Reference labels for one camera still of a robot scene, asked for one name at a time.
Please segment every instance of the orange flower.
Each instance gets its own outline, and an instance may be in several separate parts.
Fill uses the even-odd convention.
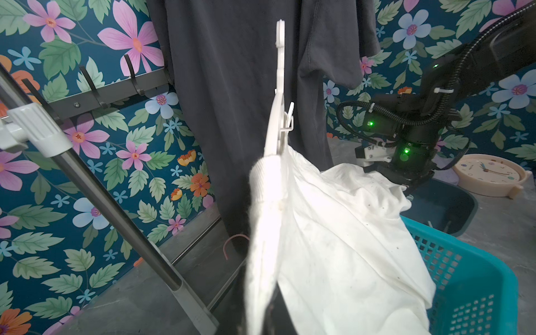
[[[31,324],[28,322],[32,315],[24,312],[19,315],[20,309],[7,309],[0,317],[0,334],[2,335],[24,335],[30,329]]]
[[[209,192],[207,191],[210,188],[209,176],[198,173],[192,177],[192,185],[190,185],[190,191],[193,192],[195,197],[204,197]]]
[[[175,189],[175,190],[173,190],[173,192],[171,192],[171,200],[172,201],[179,200],[180,198],[182,198],[182,190],[181,189]]]
[[[195,161],[196,156],[197,156],[196,151],[195,150],[190,150],[186,155],[180,156],[177,159],[177,162],[182,166],[186,166],[186,165],[192,163],[193,161]]]
[[[9,58],[7,58],[6,56],[0,55],[0,64],[4,66],[7,72],[11,71],[12,64]],[[39,90],[39,88],[41,87],[39,83],[33,79],[33,76],[28,71],[20,70],[20,71],[12,73],[11,76],[15,79],[17,84],[19,84],[19,86],[22,87],[22,89],[26,93],[30,93],[30,90],[26,87],[26,85],[24,85],[23,79],[28,79],[30,83],[32,83],[32,85],[35,87],[36,90]],[[37,98],[34,97],[33,95],[28,95],[28,96],[33,102],[39,103]],[[0,117],[6,116],[8,114],[7,112],[8,112],[8,108],[6,107],[6,105],[0,102]]]
[[[411,87],[402,87],[401,89],[398,90],[398,94],[411,94],[411,92],[413,91],[413,89]]]

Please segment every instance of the wall hook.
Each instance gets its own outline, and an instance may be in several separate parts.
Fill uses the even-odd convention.
[[[130,71],[130,80],[132,80],[132,84],[134,85],[134,88],[136,89],[136,92],[138,92],[139,95],[145,95],[145,91],[139,88],[138,82],[136,81],[136,74],[134,73],[134,67],[132,67],[132,62],[130,61],[130,56],[125,54],[124,55],[126,60],[126,65],[129,67]]]
[[[87,73],[87,70],[86,70],[86,67],[83,66],[83,65],[80,65],[79,66],[80,68],[80,71],[82,72],[82,75],[84,76],[84,78],[86,78],[86,81],[88,83],[88,85],[90,86],[91,88],[91,92],[93,93],[93,96],[95,97],[95,99],[97,100],[97,102],[99,103],[99,105],[103,108],[103,109],[106,109],[108,107],[110,107],[109,104],[103,102],[99,92],[97,92],[97,89],[95,87],[95,83],[93,82],[93,80],[91,80],[91,77],[90,77],[90,74]]]
[[[54,111],[54,109],[48,104],[48,102],[43,98],[41,94],[39,94],[39,91],[32,85],[32,82],[29,81],[27,78],[22,80],[23,84],[26,86],[26,88],[34,95],[34,97],[39,101],[41,106],[47,111],[48,115],[52,117],[52,119],[58,124],[62,125],[63,121],[59,118],[58,113]]]

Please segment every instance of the white hanger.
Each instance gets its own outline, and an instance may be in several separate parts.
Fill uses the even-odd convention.
[[[288,132],[294,129],[294,103],[291,102],[288,113],[285,112],[285,22],[279,20],[276,25],[277,74],[276,95],[273,98],[264,156],[281,154],[288,143]]]

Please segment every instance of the drying rack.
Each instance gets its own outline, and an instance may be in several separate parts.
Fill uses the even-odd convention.
[[[148,90],[166,84],[173,84],[165,68],[136,76],[130,58],[128,55],[124,55],[124,57],[130,70],[130,78],[96,88],[85,67],[80,66],[80,72],[87,80],[91,90],[53,102],[47,102],[30,81],[23,79],[23,83],[37,98],[40,105],[33,103],[0,65],[0,101],[9,109],[8,116],[0,119],[0,141],[3,142],[0,145],[5,146],[6,142],[13,143],[10,149],[16,152],[23,150],[26,146],[26,141],[29,140],[45,157],[50,157],[110,224],[117,229],[121,236],[140,254],[153,271],[162,278],[199,333],[201,335],[213,335],[218,328],[218,321],[212,316],[211,312],[227,293],[238,274],[238,269],[225,283],[216,297],[206,306],[173,265],[192,250],[216,226],[221,218],[218,217],[203,228],[189,246],[170,262],[156,245],[143,235],[102,183],[84,164],[58,126],[63,123],[62,120],[69,117],[83,114],[96,108],[106,109],[114,101],[134,95],[143,96]],[[39,142],[42,138],[36,139],[35,133],[40,133],[44,128],[51,132],[49,137],[54,137],[56,142],[52,141],[52,143],[44,145]]]

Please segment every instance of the metal pole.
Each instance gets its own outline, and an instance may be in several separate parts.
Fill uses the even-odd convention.
[[[0,65],[0,100],[7,108],[17,108],[32,103],[17,82]],[[149,266],[164,280],[172,291],[182,286],[177,271],[158,253],[149,240],[126,215],[102,183],[73,149],[52,160],[99,210],[114,228],[143,257]]]

